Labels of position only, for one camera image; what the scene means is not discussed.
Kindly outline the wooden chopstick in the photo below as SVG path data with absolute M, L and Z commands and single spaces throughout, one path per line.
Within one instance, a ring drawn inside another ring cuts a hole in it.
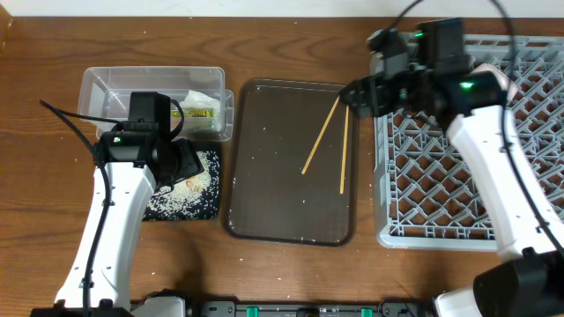
M 326 117 L 326 119 L 325 119 L 325 121 L 324 121 L 324 123 L 323 123 L 323 125 L 322 125 L 322 127 L 321 127 L 321 129 L 320 129 L 320 131 L 319 131 L 319 133 L 318 133 L 318 136 L 317 136 L 317 138 L 316 138 L 316 140 L 315 140 L 315 142 L 314 142 L 314 145 L 312 146 L 312 149 L 311 149 L 310 153 L 308 154 L 308 158 L 307 158 L 307 160 L 306 160 L 304 166 L 302 167 L 301 174 L 305 174 L 305 173 L 307 172 L 307 170 L 308 170 L 308 168 L 309 168 L 309 165 L 310 165 L 310 163 L 311 163 L 313 157 L 315 156 L 315 152 L 316 152 L 316 150 L 317 150 L 319 144 L 321 143 L 321 141 L 322 141 L 322 139 L 323 139 L 324 133 L 325 133 L 325 131 L 326 131 L 326 129 L 327 129 L 329 123 L 330 123 L 330 120 L 331 120 L 331 118 L 332 118 L 332 116 L 333 116 L 333 114 L 334 114 L 334 112 L 335 112 L 335 110 L 336 110 L 336 108 L 337 108 L 337 105 L 338 105 L 339 101 L 340 101 L 340 95 L 338 95 L 338 96 L 336 97 L 336 99 L 335 99 L 335 101 L 334 101 L 334 103 L 333 103 L 333 105 L 332 105 L 332 107 L 331 107 L 329 113 L 327 114 L 327 117 Z
M 343 195 L 345 192 L 345 174 L 346 174 L 346 160 L 347 160 L 347 148 L 348 148 L 348 129 L 349 129 L 349 107 L 345 108 L 345 119 L 343 127 L 343 143 L 342 143 L 342 156 L 340 165 L 340 182 L 339 182 L 339 194 Z

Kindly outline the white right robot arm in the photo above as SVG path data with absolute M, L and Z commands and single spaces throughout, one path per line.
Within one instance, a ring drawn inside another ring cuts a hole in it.
M 354 80 L 339 93 L 359 118 L 400 108 L 435 117 L 469 167 L 501 264 L 434 299 L 438 316 L 554 316 L 563 312 L 563 224 L 538 183 L 507 109 L 516 87 L 495 67 L 434 77 L 404 70 Z

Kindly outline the white tissue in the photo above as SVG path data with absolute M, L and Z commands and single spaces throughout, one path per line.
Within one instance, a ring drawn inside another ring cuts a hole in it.
M 186 98 L 180 102 L 182 109 L 184 108 L 203 108 L 212 109 L 215 116 L 219 113 L 221 103 L 202 92 L 189 91 Z

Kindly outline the pink bowl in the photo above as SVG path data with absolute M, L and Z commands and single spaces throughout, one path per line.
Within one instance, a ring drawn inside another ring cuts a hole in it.
M 486 98 L 485 107 L 508 106 L 517 93 L 517 86 L 510 75 L 490 63 L 482 63 L 471 72 L 478 80 L 479 97 Z

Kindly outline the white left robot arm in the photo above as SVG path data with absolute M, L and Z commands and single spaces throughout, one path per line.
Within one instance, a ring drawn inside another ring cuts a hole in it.
M 33 316 L 186 316 L 182 295 L 164 290 L 132 307 L 130 279 L 150 198 L 203 171 L 190 140 L 159 132 L 109 131 L 94 147 L 94 191 L 69 275 L 49 308 Z

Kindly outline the green snack wrapper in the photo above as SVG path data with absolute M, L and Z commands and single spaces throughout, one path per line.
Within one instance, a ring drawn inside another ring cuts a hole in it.
M 184 108 L 182 112 L 175 109 L 171 111 L 172 118 L 182 118 L 184 117 L 185 120 L 193 119 L 193 118 L 214 118 L 215 114 L 212 109 L 203 109 L 203 108 Z

